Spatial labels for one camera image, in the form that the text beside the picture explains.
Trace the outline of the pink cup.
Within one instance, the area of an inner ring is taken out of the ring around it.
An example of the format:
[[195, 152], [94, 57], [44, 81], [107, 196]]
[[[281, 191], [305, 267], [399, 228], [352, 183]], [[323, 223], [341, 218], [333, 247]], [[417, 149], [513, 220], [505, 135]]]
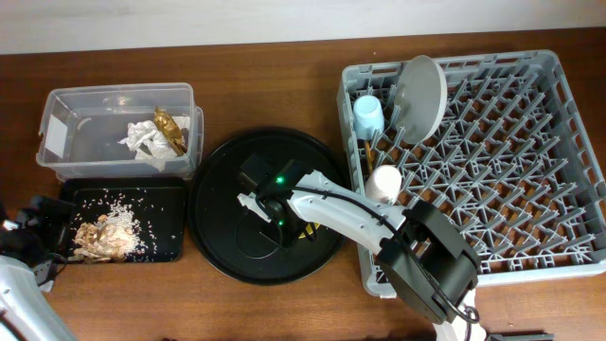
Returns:
[[401, 172], [392, 165], [376, 168], [365, 182], [365, 196], [373, 201], [393, 205], [401, 192]]

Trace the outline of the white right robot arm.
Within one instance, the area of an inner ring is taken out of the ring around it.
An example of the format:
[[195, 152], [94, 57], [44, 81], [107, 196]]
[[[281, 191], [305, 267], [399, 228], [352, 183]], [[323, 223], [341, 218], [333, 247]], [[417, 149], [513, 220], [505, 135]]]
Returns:
[[276, 169], [252, 154], [240, 166], [242, 206], [267, 226], [277, 246], [322, 225], [369, 250], [397, 296], [429, 319], [439, 340], [486, 340], [475, 307], [481, 260], [449, 219], [418, 201], [410, 208], [376, 202], [333, 183], [297, 160]]

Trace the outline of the gold foil wrapper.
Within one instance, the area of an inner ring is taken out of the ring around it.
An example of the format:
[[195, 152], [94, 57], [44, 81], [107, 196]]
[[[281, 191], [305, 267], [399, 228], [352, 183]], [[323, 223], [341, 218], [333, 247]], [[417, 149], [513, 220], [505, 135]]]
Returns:
[[165, 109], [154, 108], [153, 123], [178, 156], [187, 152], [186, 141], [181, 129]]

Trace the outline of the yellow bowl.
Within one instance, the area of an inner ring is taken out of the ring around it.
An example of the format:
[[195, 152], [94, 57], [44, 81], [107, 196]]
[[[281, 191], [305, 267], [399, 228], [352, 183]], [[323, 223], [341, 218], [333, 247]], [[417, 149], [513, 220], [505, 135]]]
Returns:
[[315, 241], [318, 238], [318, 227], [320, 224], [318, 223], [309, 223], [303, 229], [303, 232], [300, 236], [300, 239], [305, 238], [311, 242]]

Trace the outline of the grey plate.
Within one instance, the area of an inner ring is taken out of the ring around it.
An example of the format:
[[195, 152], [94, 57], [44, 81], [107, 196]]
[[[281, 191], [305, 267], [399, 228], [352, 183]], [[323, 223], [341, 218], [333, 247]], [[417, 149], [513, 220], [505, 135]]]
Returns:
[[431, 137], [446, 110], [447, 82], [441, 66], [420, 55], [407, 62], [396, 86], [394, 106], [401, 110], [396, 126], [404, 129], [403, 141], [417, 144]]

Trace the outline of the blue cup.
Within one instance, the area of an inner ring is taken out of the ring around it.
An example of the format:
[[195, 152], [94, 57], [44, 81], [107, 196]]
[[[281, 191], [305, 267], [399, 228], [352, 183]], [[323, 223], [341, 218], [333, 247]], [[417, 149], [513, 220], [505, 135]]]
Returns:
[[384, 131], [383, 107], [372, 95], [358, 97], [353, 104], [353, 128], [358, 139], [371, 140]]

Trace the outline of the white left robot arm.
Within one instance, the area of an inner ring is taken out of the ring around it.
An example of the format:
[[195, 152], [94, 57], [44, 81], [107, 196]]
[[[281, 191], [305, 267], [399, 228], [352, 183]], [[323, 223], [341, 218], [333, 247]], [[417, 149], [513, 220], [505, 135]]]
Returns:
[[68, 264], [67, 232], [75, 206], [35, 196], [11, 220], [1, 211], [1, 338], [74, 340], [44, 297]]

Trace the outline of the white napkin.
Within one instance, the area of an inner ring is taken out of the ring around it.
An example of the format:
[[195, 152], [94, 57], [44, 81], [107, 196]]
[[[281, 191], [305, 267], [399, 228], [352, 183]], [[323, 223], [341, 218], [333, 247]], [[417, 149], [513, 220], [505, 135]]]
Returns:
[[134, 160], [147, 162], [159, 171], [165, 169], [167, 159], [178, 157], [152, 120], [129, 123], [127, 136], [118, 144], [125, 145], [134, 153]]

